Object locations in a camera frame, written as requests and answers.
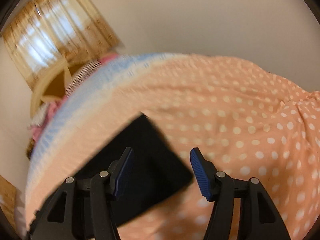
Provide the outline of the black pants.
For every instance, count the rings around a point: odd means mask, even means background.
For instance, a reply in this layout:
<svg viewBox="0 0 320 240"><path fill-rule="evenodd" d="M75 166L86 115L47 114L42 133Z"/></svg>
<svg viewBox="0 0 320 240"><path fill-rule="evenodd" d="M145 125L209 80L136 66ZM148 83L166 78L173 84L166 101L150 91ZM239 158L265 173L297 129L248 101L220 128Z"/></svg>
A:
<svg viewBox="0 0 320 240"><path fill-rule="evenodd" d="M112 202L117 226L137 218L193 180L191 171L172 151L164 134L144 114L120 131L75 174L75 178L91 178L106 170L127 147L134 151L133 166L124 194Z"/></svg>

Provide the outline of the beige curtain behind headboard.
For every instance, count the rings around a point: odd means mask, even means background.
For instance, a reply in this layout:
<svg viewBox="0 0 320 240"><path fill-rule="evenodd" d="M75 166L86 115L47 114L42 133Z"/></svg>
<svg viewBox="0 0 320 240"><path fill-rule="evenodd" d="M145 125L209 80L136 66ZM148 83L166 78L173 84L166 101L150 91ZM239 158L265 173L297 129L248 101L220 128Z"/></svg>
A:
<svg viewBox="0 0 320 240"><path fill-rule="evenodd" d="M120 42L91 0L31 0L2 37L30 89L60 59L86 62Z"/></svg>

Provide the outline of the pink blue patterned bedspread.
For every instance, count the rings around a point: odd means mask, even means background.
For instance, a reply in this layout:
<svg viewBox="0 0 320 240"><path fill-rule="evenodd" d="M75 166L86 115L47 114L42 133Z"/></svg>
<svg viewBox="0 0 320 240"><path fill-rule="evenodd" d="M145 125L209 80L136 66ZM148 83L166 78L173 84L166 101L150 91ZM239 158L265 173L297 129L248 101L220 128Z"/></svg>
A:
<svg viewBox="0 0 320 240"><path fill-rule="evenodd" d="M119 56L62 104L31 156L25 218L140 113L189 164L198 147L231 177L257 177L292 239L319 217L319 92L236 57Z"/></svg>

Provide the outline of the brown wooden furniture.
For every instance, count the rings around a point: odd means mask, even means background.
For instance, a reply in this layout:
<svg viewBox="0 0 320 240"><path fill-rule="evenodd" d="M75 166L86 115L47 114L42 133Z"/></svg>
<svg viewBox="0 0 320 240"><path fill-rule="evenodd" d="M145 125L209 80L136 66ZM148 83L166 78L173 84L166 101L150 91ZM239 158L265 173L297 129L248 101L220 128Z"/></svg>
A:
<svg viewBox="0 0 320 240"><path fill-rule="evenodd" d="M0 198L1 209L5 214L10 225L16 231L16 224L14 219L16 187L8 182L5 178L0 176Z"/></svg>

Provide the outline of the pink folded blanket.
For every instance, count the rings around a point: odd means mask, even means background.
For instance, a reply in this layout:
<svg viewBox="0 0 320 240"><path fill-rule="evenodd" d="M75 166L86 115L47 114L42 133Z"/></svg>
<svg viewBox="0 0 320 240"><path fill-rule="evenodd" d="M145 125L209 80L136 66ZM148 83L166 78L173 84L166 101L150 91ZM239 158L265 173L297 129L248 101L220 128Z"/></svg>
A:
<svg viewBox="0 0 320 240"><path fill-rule="evenodd" d="M109 63L117 57L118 57L117 53L109 52L109 53L105 54L103 57L101 57L99 59L94 59L94 60L99 60L101 62L101 67L102 67L103 64ZM82 60L76 59L76 60L72 60L72 61L79 62ZM40 135L43 132L44 128L52 120L52 118L54 117L56 112L61 108L61 106L68 99L68 97L69 96L66 96L62 100L50 101L50 102L42 104L40 106L40 108L38 109L37 113L35 114L35 116L31 117L31 123L29 125L29 129L31 130L33 139L35 141L39 140Z"/></svg>

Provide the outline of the brown furry item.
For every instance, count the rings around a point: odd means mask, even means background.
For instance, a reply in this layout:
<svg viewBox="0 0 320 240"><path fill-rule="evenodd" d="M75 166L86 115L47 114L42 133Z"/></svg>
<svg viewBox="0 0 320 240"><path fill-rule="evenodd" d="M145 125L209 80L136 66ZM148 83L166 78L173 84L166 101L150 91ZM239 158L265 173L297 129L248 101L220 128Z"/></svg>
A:
<svg viewBox="0 0 320 240"><path fill-rule="evenodd" d="M33 153L34 146L35 146L35 140L33 138L30 138L28 145L27 145L27 148L25 150L26 156L29 160L31 159L31 155Z"/></svg>

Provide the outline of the cream wooden headboard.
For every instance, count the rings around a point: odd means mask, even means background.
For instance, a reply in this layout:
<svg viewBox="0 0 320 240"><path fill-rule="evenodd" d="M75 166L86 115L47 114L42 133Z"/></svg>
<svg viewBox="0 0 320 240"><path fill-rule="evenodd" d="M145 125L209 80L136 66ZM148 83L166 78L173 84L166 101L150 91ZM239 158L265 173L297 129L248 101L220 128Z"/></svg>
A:
<svg viewBox="0 0 320 240"><path fill-rule="evenodd" d="M60 59L36 81L31 96L30 116L34 117L42 104L70 96L100 67L99 60L69 62L65 58Z"/></svg>

